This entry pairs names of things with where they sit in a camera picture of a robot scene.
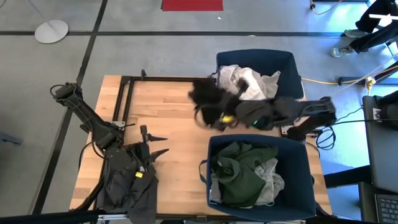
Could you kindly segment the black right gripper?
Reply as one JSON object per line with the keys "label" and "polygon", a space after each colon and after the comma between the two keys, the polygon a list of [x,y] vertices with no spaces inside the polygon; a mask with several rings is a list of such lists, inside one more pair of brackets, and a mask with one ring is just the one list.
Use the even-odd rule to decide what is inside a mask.
{"label": "black right gripper", "polygon": [[221,101],[216,106],[221,110],[221,114],[213,124],[215,129],[224,131],[226,128],[235,128],[239,124],[236,115],[236,107],[242,102],[239,98],[248,87],[247,81],[240,78],[238,80],[237,94],[233,94],[226,90],[224,91]]}

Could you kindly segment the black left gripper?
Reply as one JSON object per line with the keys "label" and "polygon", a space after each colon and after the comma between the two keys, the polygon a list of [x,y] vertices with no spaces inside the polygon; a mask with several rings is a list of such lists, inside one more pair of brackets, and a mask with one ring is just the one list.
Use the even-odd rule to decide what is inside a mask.
{"label": "black left gripper", "polygon": [[141,179],[153,179],[155,177],[155,174],[152,163],[155,162],[158,157],[168,152],[169,149],[161,149],[159,151],[150,153],[149,142],[164,141],[167,140],[167,138],[151,135],[148,132],[146,125],[140,126],[140,132],[142,136],[142,141],[136,143],[134,146],[134,153],[137,162],[135,176]]}

